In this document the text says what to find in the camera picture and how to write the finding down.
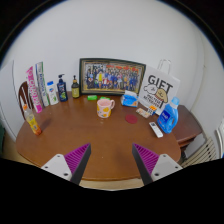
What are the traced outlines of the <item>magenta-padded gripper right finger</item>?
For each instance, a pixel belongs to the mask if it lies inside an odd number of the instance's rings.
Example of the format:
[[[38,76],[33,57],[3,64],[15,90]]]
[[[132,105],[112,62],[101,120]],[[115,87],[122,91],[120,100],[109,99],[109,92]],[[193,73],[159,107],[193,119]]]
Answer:
[[[136,143],[132,145],[132,154],[144,185],[182,169],[169,155],[158,155]]]

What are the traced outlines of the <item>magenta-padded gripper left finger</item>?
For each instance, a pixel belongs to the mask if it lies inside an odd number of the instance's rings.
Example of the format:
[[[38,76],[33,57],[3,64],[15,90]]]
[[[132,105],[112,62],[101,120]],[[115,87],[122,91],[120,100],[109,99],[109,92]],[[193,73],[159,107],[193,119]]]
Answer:
[[[78,185],[90,155],[91,144],[87,143],[66,155],[56,154],[42,166],[42,169]]]

